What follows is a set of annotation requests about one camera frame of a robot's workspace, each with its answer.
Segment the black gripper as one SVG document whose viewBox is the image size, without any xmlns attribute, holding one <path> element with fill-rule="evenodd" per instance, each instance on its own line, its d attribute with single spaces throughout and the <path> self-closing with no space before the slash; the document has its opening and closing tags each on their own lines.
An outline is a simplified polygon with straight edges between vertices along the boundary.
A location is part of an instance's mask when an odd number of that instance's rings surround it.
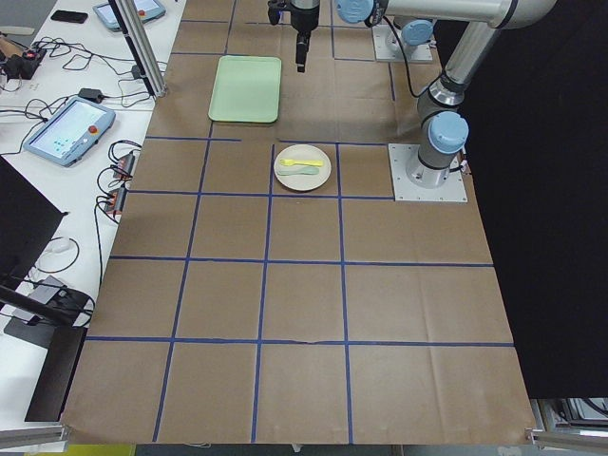
<svg viewBox="0 0 608 456">
<path fill-rule="evenodd" d="M 310 34 L 317 28 L 317 0 L 291 0 L 291 25 L 296 36 L 295 63 L 298 72 L 306 71 Z"/>
</svg>

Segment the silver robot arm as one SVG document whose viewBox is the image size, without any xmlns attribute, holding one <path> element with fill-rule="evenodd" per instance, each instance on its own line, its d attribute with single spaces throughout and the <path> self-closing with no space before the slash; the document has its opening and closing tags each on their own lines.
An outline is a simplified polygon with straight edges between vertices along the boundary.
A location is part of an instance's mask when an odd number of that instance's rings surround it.
<svg viewBox="0 0 608 456">
<path fill-rule="evenodd" d="M 407 166 L 409 180 L 423 188 L 442 186 L 454 157 L 465 146 L 469 128 L 457 113 L 465 91 L 486 54 L 505 29 L 540 21 L 553 1 L 339 1 L 340 18 L 373 27 L 390 15 L 465 21 L 467 27 L 438 78 L 418 98 L 422 137 Z"/>
<path fill-rule="evenodd" d="M 392 20 L 397 35 L 391 31 L 387 45 L 401 60 L 403 50 L 410 63 L 426 63 L 432 60 L 430 41 L 433 35 L 434 23 L 430 19 L 409 16 L 395 16 Z"/>
</svg>

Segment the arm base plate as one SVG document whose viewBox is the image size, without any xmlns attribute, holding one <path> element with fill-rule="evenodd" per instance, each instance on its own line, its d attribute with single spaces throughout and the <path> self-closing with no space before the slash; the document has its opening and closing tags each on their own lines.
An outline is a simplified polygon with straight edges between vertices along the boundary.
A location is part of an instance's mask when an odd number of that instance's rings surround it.
<svg viewBox="0 0 608 456">
<path fill-rule="evenodd" d="M 398 202 L 467 203 L 464 177 L 458 156 L 441 170 L 419 160 L 419 145 L 390 143 L 389 167 L 394 200 Z"/>
<path fill-rule="evenodd" d="M 433 61 L 429 44 L 410 46 L 401 38 L 400 31 L 395 37 L 387 25 L 372 29 L 373 48 L 376 62 L 402 62 L 403 55 L 411 64 L 430 64 Z"/>
</svg>

